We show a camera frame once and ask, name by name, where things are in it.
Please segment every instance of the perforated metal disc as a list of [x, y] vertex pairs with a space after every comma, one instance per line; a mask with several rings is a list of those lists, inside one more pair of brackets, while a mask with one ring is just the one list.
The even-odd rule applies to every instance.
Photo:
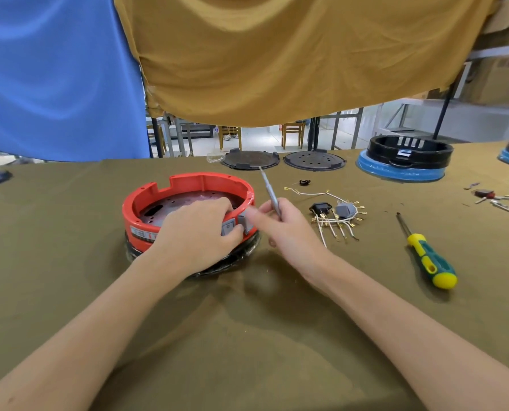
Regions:
[[321, 151], [297, 151], [283, 158], [289, 166], [312, 172], [329, 172], [346, 165], [346, 160]]
[[[129, 238], [127, 237], [127, 233], [125, 233], [125, 240], [127, 248], [126, 252], [127, 259], [130, 262], [133, 262], [133, 260], [137, 256], [142, 254], [142, 252], [136, 249], [134, 246], [132, 246], [132, 244], [129, 241]], [[230, 269], [231, 267], [236, 265], [241, 260], [245, 259], [247, 256], [251, 255], [251, 253], [258, 246], [259, 243], [260, 243], [260, 232], [256, 231], [249, 239], [237, 245], [237, 247], [235, 247], [233, 251], [230, 252], [230, 254], [226, 255], [216, 264], [212, 265], [207, 269], [204, 269], [203, 271], [197, 272], [196, 274], [192, 274], [188, 278], [214, 276], [216, 274], [224, 272], [225, 270]]]
[[232, 148], [222, 160], [222, 164], [237, 170], [258, 170], [258, 167], [267, 169], [279, 164], [279, 154]]
[[211, 192], [211, 191], [196, 191], [188, 193], [179, 193], [168, 198], [158, 200], [150, 206], [140, 211], [140, 220], [144, 223], [149, 223], [154, 226], [161, 226], [165, 217], [174, 212], [182, 206], [191, 205], [196, 200], [209, 200], [227, 197], [230, 199], [231, 205], [234, 209], [241, 206], [244, 202], [242, 198], [235, 194], [224, 192]]

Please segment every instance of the screwdriver handle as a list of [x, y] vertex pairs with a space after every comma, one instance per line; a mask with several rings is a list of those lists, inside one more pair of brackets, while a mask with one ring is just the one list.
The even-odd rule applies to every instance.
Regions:
[[437, 254], [421, 233], [413, 233], [407, 238], [415, 249], [429, 279], [437, 288], [450, 290], [458, 282], [456, 271], [441, 255]]

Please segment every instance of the olive green tablecloth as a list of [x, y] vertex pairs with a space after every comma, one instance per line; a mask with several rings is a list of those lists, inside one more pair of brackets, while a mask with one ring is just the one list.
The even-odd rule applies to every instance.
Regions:
[[[501, 143], [455, 146], [446, 176], [433, 183], [378, 179], [339, 151], [344, 169], [267, 170], [277, 195], [306, 216], [325, 199], [284, 191], [311, 179], [368, 211], [359, 242], [329, 248], [509, 366], [509, 213], [475, 206], [463, 187], [509, 192]], [[121, 203], [137, 187], [184, 172], [225, 172], [267, 199], [259, 172], [205, 158], [107, 160], [14, 166], [0, 185], [0, 378], [86, 307], [128, 266]], [[450, 294], [430, 288], [395, 218], [456, 268]], [[171, 253], [161, 256], [172, 257]], [[94, 410], [360, 411], [422, 409], [385, 356], [331, 301], [270, 249], [217, 278], [182, 283], [150, 314], [107, 381]]]

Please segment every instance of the oval hole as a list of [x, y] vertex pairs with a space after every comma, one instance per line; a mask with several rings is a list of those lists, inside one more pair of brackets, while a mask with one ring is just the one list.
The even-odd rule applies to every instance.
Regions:
[[163, 205], [155, 205], [154, 207], [152, 207], [148, 212], [146, 212], [144, 214], [144, 216], [148, 217], [148, 216], [154, 216], [161, 208], [163, 207]]

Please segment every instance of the mustard yellow curtain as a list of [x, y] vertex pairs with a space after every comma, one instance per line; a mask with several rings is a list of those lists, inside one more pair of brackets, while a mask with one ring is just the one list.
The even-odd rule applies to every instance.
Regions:
[[148, 109], [265, 126], [446, 86], [493, 0], [114, 0]]

